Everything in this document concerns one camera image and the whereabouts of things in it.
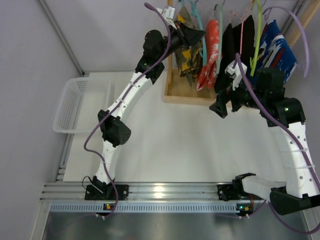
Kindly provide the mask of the camouflage trousers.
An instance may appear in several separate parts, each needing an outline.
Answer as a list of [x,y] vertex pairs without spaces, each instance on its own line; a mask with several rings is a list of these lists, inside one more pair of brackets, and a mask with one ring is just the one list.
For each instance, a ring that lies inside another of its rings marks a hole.
[[[182,22],[189,28],[195,28],[191,15],[185,6],[182,6],[176,17],[177,21]],[[186,77],[188,84],[192,87],[193,83],[199,75],[202,57],[200,50],[202,49],[202,42],[189,49],[179,48],[175,52],[175,59],[180,77]]]

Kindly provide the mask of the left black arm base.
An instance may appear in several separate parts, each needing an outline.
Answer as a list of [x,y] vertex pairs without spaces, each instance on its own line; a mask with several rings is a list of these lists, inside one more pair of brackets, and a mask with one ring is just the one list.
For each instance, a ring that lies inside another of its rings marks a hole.
[[[115,186],[118,193],[118,200],[126,200],[129,196],[129,185],[116,184]],[[95,185],[91,184],[86,187],[84,199],[87,201],[115,201],[117,199],[117,196],[116,191],[112,185],[107,185],[105,189],[99,189]]]

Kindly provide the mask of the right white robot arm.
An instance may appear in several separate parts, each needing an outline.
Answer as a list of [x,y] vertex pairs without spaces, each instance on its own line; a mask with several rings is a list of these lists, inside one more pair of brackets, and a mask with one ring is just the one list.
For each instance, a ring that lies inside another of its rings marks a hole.
[[279,149],[285,183],[266,180],[255,173],[237,175],[232,181],[239,196],[253,194],[265,199],[281,216],[320,205],[319,179],[306,139],[306,117],[298,99],[285,97],[284,78],[277,68],[261,68],[252,90],[264,107],[260,115]]

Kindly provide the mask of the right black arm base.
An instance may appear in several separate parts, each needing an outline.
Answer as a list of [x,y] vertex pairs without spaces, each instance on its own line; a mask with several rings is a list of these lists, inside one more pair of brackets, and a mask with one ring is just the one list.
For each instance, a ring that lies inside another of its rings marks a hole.
[[221,201],[231,201],[231,200],[262,200],[262,198],[245,193],[237,185],[228,184],[218,184],[217,185],[217,195],[218,199]]

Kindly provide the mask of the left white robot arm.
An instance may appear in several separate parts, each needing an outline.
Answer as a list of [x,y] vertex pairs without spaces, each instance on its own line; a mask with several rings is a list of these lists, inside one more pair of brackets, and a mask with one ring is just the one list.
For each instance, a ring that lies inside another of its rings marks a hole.
[[168,30],[167,36],[162,36],[156,29],[147,32],[143,55],[128,85],[107,110],[100,110],[98,113],[103,139],[102,152],[99,154],[101,162],[91,184],[86,188],[86,200],[120,199],[120,191],[114,183],[116,162],[121,146],[129,140],[132,133],[125,121],[139,99],[162,74],[165,68],[163,60],[180,48],[195,46],[206,34],[204,30],[188,27],[179,21],[169,26]]

